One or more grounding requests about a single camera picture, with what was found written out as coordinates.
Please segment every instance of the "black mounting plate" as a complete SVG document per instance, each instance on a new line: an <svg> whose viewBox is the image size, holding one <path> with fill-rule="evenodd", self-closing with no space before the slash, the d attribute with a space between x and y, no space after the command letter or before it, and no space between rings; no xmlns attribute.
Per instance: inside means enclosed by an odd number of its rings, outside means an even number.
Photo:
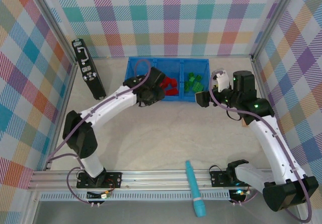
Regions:
<svg viewBox="0 0 322 224"><path fill-rule="evenodd" d="M78 182L76 184L77 189L88 189L88 188L97 188L96 184L90 179L87 173L80 172L78 174ZM121 188L122 182L122 173L121 172L106 172L105 174L105 181L99 186L100 189L111 189L113 185L111 185L111 181L108 179L113 180L115 183L115 189Z"/></svg>
<svg viewBox="0 0 322 224"><path fill-rule="evenodd" d="M212 187L249 187L245 182L232 182L226 171L210 171Z"/></svg>

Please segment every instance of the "teal marker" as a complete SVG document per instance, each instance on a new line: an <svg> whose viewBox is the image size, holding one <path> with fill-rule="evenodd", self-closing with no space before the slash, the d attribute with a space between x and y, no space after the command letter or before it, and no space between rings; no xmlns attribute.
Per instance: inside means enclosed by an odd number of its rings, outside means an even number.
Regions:
<svg viewBox="0 0 322 224"><path fill-rule="evenodd" d="M197 217L206 216L206 207L201 198L195 173L193 172L193 168L189 160L186 161L186 173L187 173L187 178L191 189L193 206L195 208L196 215Z"/></svg>

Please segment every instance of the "blue plastic tray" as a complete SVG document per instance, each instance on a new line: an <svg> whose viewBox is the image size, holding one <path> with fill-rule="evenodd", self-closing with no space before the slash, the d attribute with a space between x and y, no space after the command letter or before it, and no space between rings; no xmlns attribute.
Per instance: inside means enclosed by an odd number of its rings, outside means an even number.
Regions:
<svg viewBox="0 0 322 224"><path fill-rule="evenodd" d="M161 70L166 76L175 78L178 82L177 89L179 94L176 96L166 96L165 101L185 101L195 102L195 93L190 90L184 91L184 81L188 81L188 74L193 72L196 75L201 75L201 84L204 86L204 91L208 90L208 84L210 79L209 60L208 59L181 59L181 58L155 58L155 57L130 57L125 79L134 76L134 66L139 59L147 59L151 63L151 67L154 66ZM136 74L146 74L147 65L142 62L137 66Z"/></svg>

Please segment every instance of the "plaid backdrop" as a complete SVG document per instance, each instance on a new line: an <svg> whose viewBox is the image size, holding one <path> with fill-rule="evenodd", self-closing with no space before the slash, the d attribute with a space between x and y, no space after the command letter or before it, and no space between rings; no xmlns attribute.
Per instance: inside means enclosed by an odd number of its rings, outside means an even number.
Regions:
<svg viewBox="0 0 322 224"><path fill-rule="evenodd" d="M0 0L0 223L17 223L71 64L33 0Z"/></svg>
<svg viewBox="0 0 322 224"><path fill-rule="evenodd" d="M265 29L267 28L267 26L268 26L268 24L269 24L269 22L270 22L271 18L273 17L273 15L274 15L275 11L277 10L277 6L278 6L278 3L279 3L279 2L280 2L280 0L274 0L274 3L273 3L273 5L272 5L272 7L271 7L271 9L270 9L269 13L267 14L266 19L265 19L264 23L262 24L262 27L261 27L261 29L260 29L260 31L259 31L259 33L258 33L257 37L256 37L255 43L253 44L253 47L252 47L252 49L251 49L250 54L254 54L254 53L255 53L255 50L256 50L256 48L257 48L257 46L258 46L258 43L259 43L259 41L261 40L261 38L262 38L262 36L263 36L263 32L264 32L264 31L265 31Z"/></svg>
<svg viewBox="0 0 322 224"><path fill-rule="evenodd" d="M257 64L294 157L320 183L322 220L322 0L292 0Z"/></svg>
<svg viewBox="0 0 322 224"><path fill-rule="evenodd" d="M46 1L67 37L69 24L93 57L115 57L249 54L269 0L58 0L66 22Z"/></svg>

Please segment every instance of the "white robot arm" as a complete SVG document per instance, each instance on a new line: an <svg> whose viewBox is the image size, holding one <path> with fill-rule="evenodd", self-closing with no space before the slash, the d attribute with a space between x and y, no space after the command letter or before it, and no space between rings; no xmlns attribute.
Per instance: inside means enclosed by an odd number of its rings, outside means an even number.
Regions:
<svg viewBox="0 0 322 224"><path fill-rule="evenodd" d="M144 80L145 76L129 78L115 93L97 105L80 113L70 111L67 114L63 130L64 139L77 124L83 121L75 133L67 140L67 144L77 153L86 173L95 183L95 187L99 187L102 184L106 172L97 155L98 145L95 131L98 131L121 111L136 103L139 103L139 105L143 103L149 106L163 99L165 93L160 84L164 78L164 73L152 67L146 80Z"/></svg>
<svg viewBox="0 0 322 224"><path fill-rule="evenodd" d="M208 107L211 101L214 106L226 104L227 107L237 109L233 111L238 112L255 133L272 169L272 173L268 174L258 170L248 161L239 160L228 164L228 177L232 181L245 182L263 193L267 205L273 211L305 202L304 191L296 173L303 181L309 196L317 189L318 182L314 176L308 177L295 160L280 132L269 102L266 99L257 98L254 75L246 70L234 72L233 89L224 69L216 70L213 76L212 97L216 101L210 98L209 91L204 91L196 94L196 102L201 107ZM274 134L263 121L273 128Z"/></svg>

